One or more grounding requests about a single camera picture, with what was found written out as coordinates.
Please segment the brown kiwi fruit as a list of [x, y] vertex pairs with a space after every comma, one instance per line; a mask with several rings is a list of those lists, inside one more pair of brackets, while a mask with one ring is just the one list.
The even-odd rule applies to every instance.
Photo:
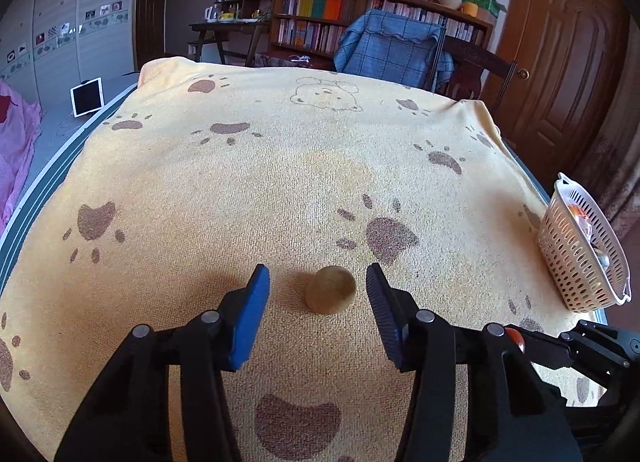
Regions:
[[310, 279], [305, 302], [311, 312], [334, 315], [343, 312], [355, 300], [357, 287], [352, 273], [341, 266], [326, 266]]

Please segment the orange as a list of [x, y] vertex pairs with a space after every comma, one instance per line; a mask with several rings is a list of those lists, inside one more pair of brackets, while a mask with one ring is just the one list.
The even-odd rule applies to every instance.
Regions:
[[587, 212], [574, 202], [567, 204], [568, 211], [574, 217], [574, 220], [579, 227], [586, 240], [593, 244], [593, 225]]

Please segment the red tomato right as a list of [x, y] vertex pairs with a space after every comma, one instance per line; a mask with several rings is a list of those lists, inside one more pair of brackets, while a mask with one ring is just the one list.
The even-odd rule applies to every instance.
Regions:
[[525, 352], [525, 339], [520, 331], [516, 328], [505, 327], [506, 335], [518, 346], [521, 352]]

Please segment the white plastic basket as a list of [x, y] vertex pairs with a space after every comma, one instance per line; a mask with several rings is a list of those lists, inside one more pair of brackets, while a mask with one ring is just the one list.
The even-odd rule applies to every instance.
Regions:
[[[592, 245], [568, 211], [569, 202], [589, 215]], [[590, 313], [631, 301], [630, 270], [620, 241], [590, 193], [563, 173], [554, 183], [538, 243], [556, 289], [570, 311]]]

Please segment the yellow paw print blanket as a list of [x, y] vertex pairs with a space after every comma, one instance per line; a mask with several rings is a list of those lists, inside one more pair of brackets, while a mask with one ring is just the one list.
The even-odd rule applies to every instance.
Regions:
[[[577, 316], [538, 247], [544, 211], [480, 102], [155, 60], [30, 227], [1, 297], [2, 398], [52, 458], [134, 326], [182, 326], [262, 264], [265, 315], [224, 379], [243, 459], [393, 460], [412, 378], [385, 355], [367, 267], [454, 325], [556, 335]], [[306, 288], [331, 265], [355, 300], [318, 315]]]

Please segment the white tablet on stand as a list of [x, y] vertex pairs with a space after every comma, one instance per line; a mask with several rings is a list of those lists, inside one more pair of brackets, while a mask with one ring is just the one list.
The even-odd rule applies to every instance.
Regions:
[[100, 77], [84, 81], [70, 89], [73, 116], [94, 114], [104, 106], [103, 85]]

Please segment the chair with blue blanket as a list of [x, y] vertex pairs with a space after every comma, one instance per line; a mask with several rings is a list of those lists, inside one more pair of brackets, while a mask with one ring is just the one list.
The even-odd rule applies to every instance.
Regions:
[[454, 74], [444, 50], [445, 28], [381, 10], [370, 10], [343, 32], [333, 56], [342, 74], [435, 91]]

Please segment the dark wooden desk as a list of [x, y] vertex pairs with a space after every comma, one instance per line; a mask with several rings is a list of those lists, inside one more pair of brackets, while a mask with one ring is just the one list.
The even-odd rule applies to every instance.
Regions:
[[[214, 22], [196, 22], [190, 28], [196, 33], [196, 39], [188, 43], [189, 54], [194, 62], [199, 63], [203, 48], [215, 45], [221, 65], [227, 63], [228, 58], [240, 59], [245, 67], [254, 65], [255, 54], [260, 37], [267, 33], [270, 22], [265, 19], [228, 19]], [[237, 35], [249, 37], [247, 49], [244, 52], [232, 50], [230, 45]]]

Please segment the pink bed cover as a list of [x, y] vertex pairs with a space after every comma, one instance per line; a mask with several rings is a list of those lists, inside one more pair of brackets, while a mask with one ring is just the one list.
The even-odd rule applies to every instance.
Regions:
[[40, 135], [42, 109], [1, 81], [0, 175], [1, 231], [15, 210]]

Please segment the wooden bookshelf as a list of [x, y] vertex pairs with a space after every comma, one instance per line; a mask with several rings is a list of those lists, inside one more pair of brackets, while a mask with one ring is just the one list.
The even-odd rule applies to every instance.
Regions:
[[506, 9], [494, 0], [273, 0], [270, 48], [330, 58], [346, 28], [372, 10], [440, 25], [487, 48]]

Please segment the white wardrobe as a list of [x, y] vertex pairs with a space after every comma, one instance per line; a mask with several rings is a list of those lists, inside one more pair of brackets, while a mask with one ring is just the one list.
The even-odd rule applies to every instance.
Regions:
[[134, 70], [134, 0], [13, 0], [1, 19], [1, 79], [42, 109], [74, 86]]

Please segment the brown wooden door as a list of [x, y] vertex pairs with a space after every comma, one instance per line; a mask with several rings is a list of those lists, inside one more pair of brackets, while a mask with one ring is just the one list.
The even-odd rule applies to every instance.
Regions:
[[550, 189], [574, 175], [622, 75], [629, 13], [622, 0], [510, 0], [497, 48], [515, 63], [506, 89], [487, 80], [485, 103], [502, 138]]

